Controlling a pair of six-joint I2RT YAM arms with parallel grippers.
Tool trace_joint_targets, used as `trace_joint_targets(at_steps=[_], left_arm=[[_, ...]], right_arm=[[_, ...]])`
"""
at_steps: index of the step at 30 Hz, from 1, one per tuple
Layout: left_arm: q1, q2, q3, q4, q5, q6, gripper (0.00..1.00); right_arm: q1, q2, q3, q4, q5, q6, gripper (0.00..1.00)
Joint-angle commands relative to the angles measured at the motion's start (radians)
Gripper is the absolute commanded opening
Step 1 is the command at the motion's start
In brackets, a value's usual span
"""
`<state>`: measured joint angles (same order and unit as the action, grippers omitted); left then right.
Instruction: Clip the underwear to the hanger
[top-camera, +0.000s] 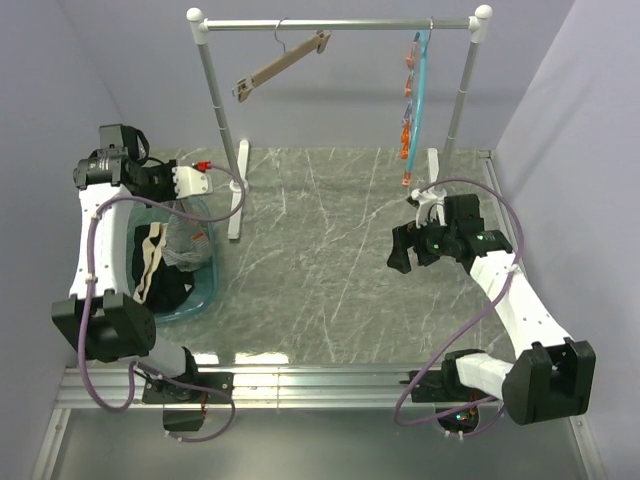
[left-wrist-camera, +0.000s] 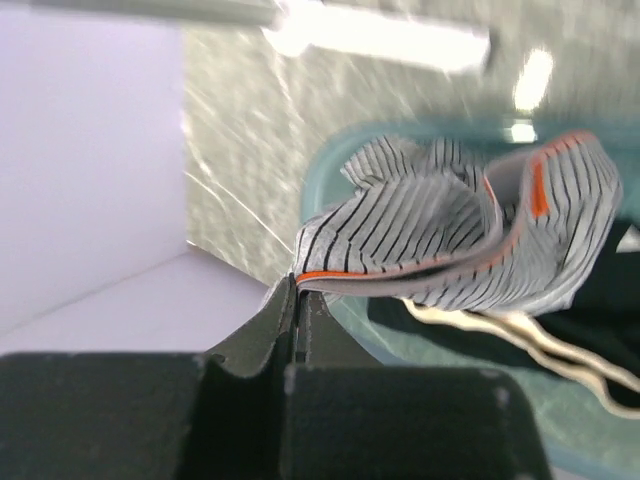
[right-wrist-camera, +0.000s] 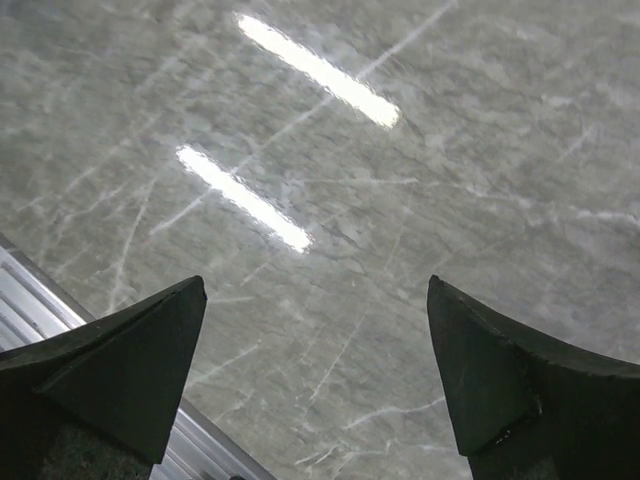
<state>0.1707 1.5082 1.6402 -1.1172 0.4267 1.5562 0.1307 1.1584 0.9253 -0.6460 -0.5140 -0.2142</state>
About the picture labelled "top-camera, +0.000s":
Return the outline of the beige clip hanger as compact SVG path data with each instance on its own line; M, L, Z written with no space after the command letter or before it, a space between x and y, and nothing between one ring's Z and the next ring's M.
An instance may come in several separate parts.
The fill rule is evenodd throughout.
M239 79L232 89L232 95L239 103L246 101L255 89L281 74L311 53L322 54L330 38L331 31L317 30L313 36L291 49L287 49L284 43L282 43L283 53L267 65L254 71L248 77Z

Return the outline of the grey striped boxer underwear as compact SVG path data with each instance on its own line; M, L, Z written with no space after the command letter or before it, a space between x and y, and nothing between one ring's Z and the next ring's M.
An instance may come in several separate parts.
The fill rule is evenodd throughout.
M213 255L209 224L171 213L166 224L163 260L182 272L203 268Z

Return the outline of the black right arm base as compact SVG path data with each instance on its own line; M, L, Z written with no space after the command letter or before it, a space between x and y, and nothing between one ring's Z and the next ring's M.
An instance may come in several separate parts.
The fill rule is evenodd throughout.
M484 398L486 394L478 389L457 385L454 381L445 379L440 370L430 370L420 382L411 390L412 404L438 404L435 413L439 414L448 409L444 403L466 404ZM478 406L468 407L436 420L435 428L445 436L457 435L460 439L465 436L475 436L485 429L481 425L481 415Z

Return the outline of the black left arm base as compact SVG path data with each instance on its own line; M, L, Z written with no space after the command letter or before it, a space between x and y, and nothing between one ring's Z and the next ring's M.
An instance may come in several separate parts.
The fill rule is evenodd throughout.
M199 432L205 426L211 406L228 406L229 418L215 432L225 433L235 419L233 402L234 374L231 372L204 372L196 376L196 388L185 388L174 383L147 376L141 403L162 407L162 424L169 436Z

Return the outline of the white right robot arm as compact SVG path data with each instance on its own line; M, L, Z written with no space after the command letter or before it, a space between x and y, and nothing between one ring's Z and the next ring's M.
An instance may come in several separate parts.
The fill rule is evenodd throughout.
M475 194L438 197L412 191L413 221L392 231L390 268L407 274L409 255L426 267L443 257L459 263L490 301L511 341L512 363L478 349L448 352L439 370L414 373L411 393L441 391L447 401L502 401L519 425L584 414L589 406L596 354L552 317L520 269L513 247L488 230Z

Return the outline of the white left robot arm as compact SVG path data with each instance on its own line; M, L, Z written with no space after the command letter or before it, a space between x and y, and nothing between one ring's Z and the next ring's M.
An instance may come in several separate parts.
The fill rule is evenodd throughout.
M211 179L174 160L147 165L146 141L134 127L103 125L99 137L99 148L73 172L82 238L69 295L53 304L52 321L80 363L139 361L167 377L176 400L192 401L202 388L193 355L158 337L153 313L129 291L127 228L135 198L158 204L208 194Z

